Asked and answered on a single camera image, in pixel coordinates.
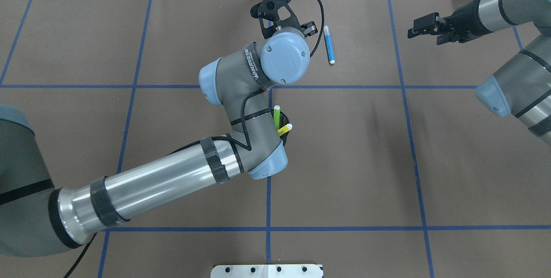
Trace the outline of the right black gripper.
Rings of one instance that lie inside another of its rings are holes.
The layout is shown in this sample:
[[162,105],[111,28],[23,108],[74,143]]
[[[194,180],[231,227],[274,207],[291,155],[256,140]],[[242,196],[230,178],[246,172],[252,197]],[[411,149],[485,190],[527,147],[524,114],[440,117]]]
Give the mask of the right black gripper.
[[436,45],[446,43],[466,43],[485,35],[478,7],[468,2],[458,7],[452,15],[441,18],[439,12],[433,12],[413,21],[413,27],[408,30],[407,38],[421,35],[438,36]]

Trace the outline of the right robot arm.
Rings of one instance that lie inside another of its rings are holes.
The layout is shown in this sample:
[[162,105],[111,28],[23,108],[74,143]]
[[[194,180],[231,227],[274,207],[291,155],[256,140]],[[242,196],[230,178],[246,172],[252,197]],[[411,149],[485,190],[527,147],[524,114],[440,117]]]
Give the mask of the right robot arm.
[[435,35],[437,45],[461,44],[490,33],[533,23],[539,36],[475,90],[498,117],[513,115],[532,135],[551,142],[551,0],[472,0],[441,17],[433,12],[413,21],[408,37]]

